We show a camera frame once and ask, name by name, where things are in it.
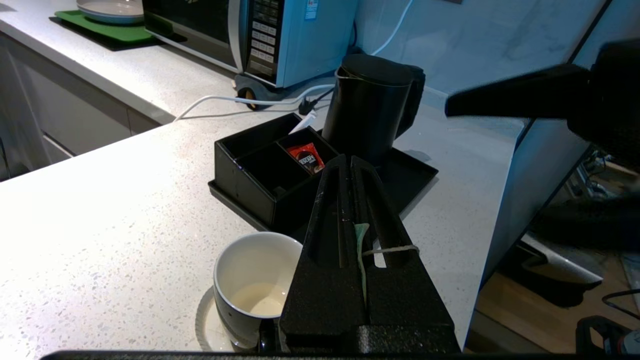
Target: black cable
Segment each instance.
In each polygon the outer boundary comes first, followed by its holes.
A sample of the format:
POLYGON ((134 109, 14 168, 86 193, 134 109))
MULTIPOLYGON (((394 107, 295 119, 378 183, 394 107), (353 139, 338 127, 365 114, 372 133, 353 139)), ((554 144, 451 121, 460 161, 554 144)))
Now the black cable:
POLYGON ((356 26, 356 20, 353 21, 353 43, 351 46, 356 46, 358 42, 358 27, 356 26))
POLYGON ((634 314, 634 313, 632 313, 631 311, 629 311, 627 309, 623 309, 622 307, 617 306, 616 304, 614 304, 614 303, 609 301, 609 299, 612 299, 614 297, 620 297, 620 296, 625 296, 625 295, 633 295, 633 294, 637 294, 637 293, 640 293, 640 289, 633 289, 633 290, 620 291, 620 292, 617 292, 617 293, 610 293, 610 294, 605 295, 604 297, 602 297, 602 302, 606 306, 611 306, 616 310, 622 311, 623 313, 640 320, 640 316, 638 316, 637 314, 634 314))
POLYGON ((9 170, 9 161, 6 159, 6 152, 4 151, 4 143, 2 142, 2 138, 0 138, 0 149, 2 149, 2 159, 4 160, 4 166, 6 167, 6 173, 9 175, 9 179, 11 179, 11 170, 9 170))
POLYGON ((327 92, 320 95, 316 100, 313 100, 313 101, 308 101, 307 98, 304 98, 300 102, 300 105, 298 106, 298 112, 300 113, 300 115, 306 115, 310 113, 311 110, 313 110, 316 107, 318 102, 322 100, 323 97, 329 95, 332 91, 333 91, 333 88, 329 89, 327 92))

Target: red packet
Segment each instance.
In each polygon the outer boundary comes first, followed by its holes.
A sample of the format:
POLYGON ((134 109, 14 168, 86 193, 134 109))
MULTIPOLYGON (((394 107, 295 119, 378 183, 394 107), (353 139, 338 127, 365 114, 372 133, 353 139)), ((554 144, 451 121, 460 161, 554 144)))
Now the red packet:
POLYGON ((287 151, 309 174, 315 174, 324 169, 324 163, 313 143, 290 147, 287 151))

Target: microwave door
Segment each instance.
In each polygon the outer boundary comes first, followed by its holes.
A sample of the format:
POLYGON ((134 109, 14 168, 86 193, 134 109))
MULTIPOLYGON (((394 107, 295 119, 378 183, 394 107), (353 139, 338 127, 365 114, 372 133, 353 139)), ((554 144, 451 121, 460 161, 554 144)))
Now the microwave door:
POLYGON ((229 0, 228 33, 229 46, 239 73, 244 72, 247 39, 248 0, 229 0))
POLYGON ((143 0, 145 27, 171 45, 239 72, 241 29, 231 31, 231 24, 243 23, 245 1, 143 0))

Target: white mug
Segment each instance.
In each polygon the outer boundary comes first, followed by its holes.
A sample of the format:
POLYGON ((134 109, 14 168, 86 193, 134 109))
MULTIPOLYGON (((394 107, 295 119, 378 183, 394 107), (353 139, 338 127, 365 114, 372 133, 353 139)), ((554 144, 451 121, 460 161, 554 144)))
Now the white mug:
POLYGON ((276 334, 301 251, 295 239, 269 232, 242 236, 222 250, 213 273, 214 296, 235 346, 272 350, 273 344, 261 343, 261 332, 276 334))

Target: wooden floor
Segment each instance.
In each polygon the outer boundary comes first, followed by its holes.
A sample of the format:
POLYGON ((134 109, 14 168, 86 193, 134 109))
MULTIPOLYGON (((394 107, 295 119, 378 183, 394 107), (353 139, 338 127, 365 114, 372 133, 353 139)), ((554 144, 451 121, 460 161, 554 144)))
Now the wooden floor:
MULTIPOLYGON (((605 264, 603 283, 585 292, 584 301, 576 307, 557 307, 496 273, 480 292, 476 310, 549 352, 574 353, 575 327, 582 318, 601 315, 630 329, 640 328, 640 321, 602 303, 604 295, 629 289, 618 257, 610 256, 605 264)), ((614 302, 637 313, 631 296, 614 302)))

